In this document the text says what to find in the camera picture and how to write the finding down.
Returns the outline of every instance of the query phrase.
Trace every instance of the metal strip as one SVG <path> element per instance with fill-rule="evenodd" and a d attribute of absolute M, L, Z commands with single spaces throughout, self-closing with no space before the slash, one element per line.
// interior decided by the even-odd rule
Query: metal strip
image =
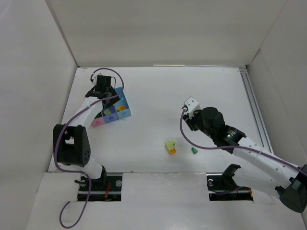
<path fill-rule="evenodd" d="M 269 150 L 271 153 L 273 153 L 273 149 L 271 146 L 271 142 L 267 133 L 267 130 L 265 128 L 262 116 L 261 116 L 261 112 L 256 100 L 256 96 L 253 90 L 253 87 L 251 85 L 249 76 L 248 76 L 248 71 L 246 68 L 239 68 L 240 69 L 240 73 L 241 73 L 241 77 L 242 77 L 242 81 L 245 87 L 245 91 L 246 94 L 248 96 L 248 102 L 250 105 L 250 108 L 252 110 L 254 119 L 255 119 L 255 123 L 262 141 L 262 145 Z"/>

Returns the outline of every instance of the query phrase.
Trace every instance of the white table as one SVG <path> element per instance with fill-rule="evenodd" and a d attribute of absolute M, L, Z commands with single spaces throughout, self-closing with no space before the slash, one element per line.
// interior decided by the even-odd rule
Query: white table
<path fill-rule="evenodd" d="M 91 88 L 95 68 L 78 68 L 63 122 L 79 108 Z M 300 214 L 265 193 L 253 190 L 254 202 L 210 202 L 205 172 L 222 172 L 231 164 L 257 170 L 226 151 L 193 155 L 181 136 L 183 102 L 193 96 L 201 107 L 214 106 L 227 124 L 260 143 L 239 70 L 236 68 L 114 68 L 125 81 L 132 116 L 91 128 L 92 155 L 107 172 L 123 175 L 121 202 L 90 202 L 74 229 L 125 230 L 302 230 Z M 213 146 L 201 132 L 187 135 L 196 143 Z M 174 140 L 177 153 L 169 155 L 165 142 Z M 37 192 L 28 230 L 61 229 L 59 213 L 76 201 L 80 175 L 54 173 L 53 159 Z M 72 202 L 63 215 L 66 225 L 78 217 L 83 202 Z"/>

